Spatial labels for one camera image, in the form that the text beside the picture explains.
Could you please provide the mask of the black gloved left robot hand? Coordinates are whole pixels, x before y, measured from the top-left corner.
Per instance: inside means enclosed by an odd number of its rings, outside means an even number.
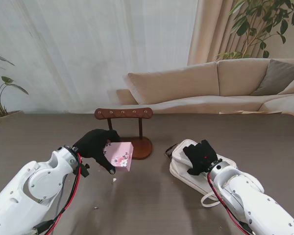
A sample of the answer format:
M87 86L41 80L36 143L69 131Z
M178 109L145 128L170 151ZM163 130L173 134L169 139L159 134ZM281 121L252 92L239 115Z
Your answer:
M115 174L115 167L106 159L104 148L109 142L120 142L120 136L115 130L95 129L86 133L73 147L84 158L94 158L111 175Z

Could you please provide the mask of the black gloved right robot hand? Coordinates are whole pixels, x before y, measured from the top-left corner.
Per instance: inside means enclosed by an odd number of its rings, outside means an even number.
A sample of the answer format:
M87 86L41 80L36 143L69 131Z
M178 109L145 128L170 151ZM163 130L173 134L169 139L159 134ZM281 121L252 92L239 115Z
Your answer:
M196 145L190 144L183 148L183 152L192 163L192 167L187 170L190 175L208 173L216 163L221 162L207 140L202 140Z

